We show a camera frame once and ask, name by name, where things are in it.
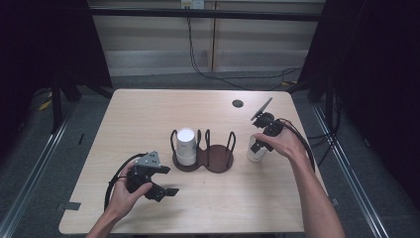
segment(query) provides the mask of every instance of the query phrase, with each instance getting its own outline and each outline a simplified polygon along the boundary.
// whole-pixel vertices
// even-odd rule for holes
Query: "table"
[[[177,187],[161,202],[139,199],[112,230],[130,234],[301,232],[299,195],[291,166],[276,151],[256,164],[247,159],[250,136],[261,132],[251,117],[267,100],[265,111],[289,119],[306,138],[290,95],[286,92],[228,90],[116,90],[105,113],[70,201],[59,225],[64,234],[85,234],[103,212],[108,181],[138,153],[158,151],[171,171],[156,174],[162,187]],[[242,100],[237,108],[234,100]],[[211,131],[211,145],[227,145],[236,134],[232,167],[214,174],[204,167],[182,172],[172,162],[170,134],[189,127]],[[317,176],[322,182],[319,171]]]

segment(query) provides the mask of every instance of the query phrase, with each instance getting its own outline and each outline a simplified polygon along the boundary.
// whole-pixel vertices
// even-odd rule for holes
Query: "gray carpet floor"
[[[196,73],[114,77],[114,89],[117,88],[169,88],[169,89],[218,89],[218,90],[285,90],[288,85],[281,84],[281,78],[256,78],[272,75],[265,73],[219,73],[218,76],[250,76],[253,79],[209,79]],[[288,75],[284,80],[293,78]],[[82,97],[76,104],[63,99],[63,113],[75,106],[68,118],[65,131],[52,158],[41,174],[34,193],[30,197],[13,237],[82,237],[66,236],[58,231],[63,212],[57,210],[61,202],[69,201],[77,182],[84,161],[96,136],[109,99],[94,91],[80,87]],[[315,117],[313,106],[324,106],[323,99],[310,103],[307,90],[292,94],[293,101],[308,137],[322,135],[323,132]],[[15,146],[8,155],[8,160],[0,168],[0,218],[6,216],[27,181],[45,144],[51,136],[53,111],[38,110],[46,94],[34,97],[30,108],[31,114],[16,139]],[[368,148],[365,138],[359,133],[352,121],[343,111],[338,140],[343,146],[352,167],[365,188],[373,207],[383,222],[389,237],[420,237],[420,213],[413,206],[400,185],[383,167],[380,157]],[[319,140],[310,140],[311,144]],[[327,151],[328,143],[313,149],[317,160]],[[346,181],[342,170],[330,152],[320,167],[321,175],[331,198],[338,200],[336,210],[343,222],[348,237],[374,237],[359,207],[358,202]],[[129,237],[111,235],[110,237]],[[304,237],[303,234],[285,234],[285,237]]]

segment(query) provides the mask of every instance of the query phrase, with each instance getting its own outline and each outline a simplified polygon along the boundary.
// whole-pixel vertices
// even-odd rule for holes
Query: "wall outlet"
[[[192,0],[181,0],[181,9],[192,9]]]
[[[204,0],[192,0],[192,9],[204,10]]]

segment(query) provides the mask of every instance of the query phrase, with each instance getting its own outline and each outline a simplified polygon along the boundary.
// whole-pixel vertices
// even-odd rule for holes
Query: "white cylindrical container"
[[[250,137],[250,143],[248,144],[248,153],[247,153],[247,157],[248,160],[258,163],[263,159],[263,156],[265,155],[267,149],[266,147],[262,147],[260,148],[256,153],[254,153],[251,150],[251,146],[256,142],[256,138],[254,136]]]
[[[176,134],[176,158],[183,166],[192,166],[196,162],[195,132],[182,128]]]

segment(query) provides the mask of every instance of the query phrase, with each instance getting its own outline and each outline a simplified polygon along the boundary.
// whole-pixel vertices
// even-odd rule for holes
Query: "person's right hand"
[[[280,134],[275,137],[267,136],[263,133],[256,133],[254,137],[262,142],[269,143],[279,154],[288,159],[306,157],[306,150],[296,135],[288,128],[283,127]]]

